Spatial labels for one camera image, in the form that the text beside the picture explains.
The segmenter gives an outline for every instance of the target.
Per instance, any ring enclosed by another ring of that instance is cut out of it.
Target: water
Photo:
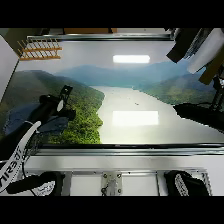
[[[155,97],[131,88],[104,86],[94,86],[93,88],[105,94],[103,104],[98,110],[98,115],[103,121],[103,125],[99,128],[103,144],[224,142],[224,135],[219,131],[180,118],[171,105],[163,103]],[[119,117],[121,113],[115,111],[126,111],[125,116],[121,118]],[[148,111],[150,116],[144,117],[147,113],[141,111]],[[119,126],[117,122],[124,123],[124,120],[126,123]]]

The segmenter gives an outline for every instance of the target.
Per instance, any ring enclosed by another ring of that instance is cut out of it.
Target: mountain
[[[96,114],[102,104],[104,94],[98,90],[78,83],[70,78],[56,77],[42,70],[15,72],[0,104],[0,127],[4,127],[7,112],[30,103],[38,103],[39,96],[52,94],[58,96],[64,85],[73,87],[69,104],[77,116],[69,122],[68,129],[53,143],[100,143],[98,127],[102,121]]]
[[[141,91],[169,104],[212,102],[216,92],[213,82],[206,86],[198,81],[199,78],[200,74],[186,74],[145,86]]]
[[[174,77],[181,77],[188,73],[187,66],[187,60],[181,60],[177,64],[165,61],[131,69],[107,69],[83,65],[57,72],[55,75],[69,77],[88,86],[142,88],[145,84],[154,84]]]

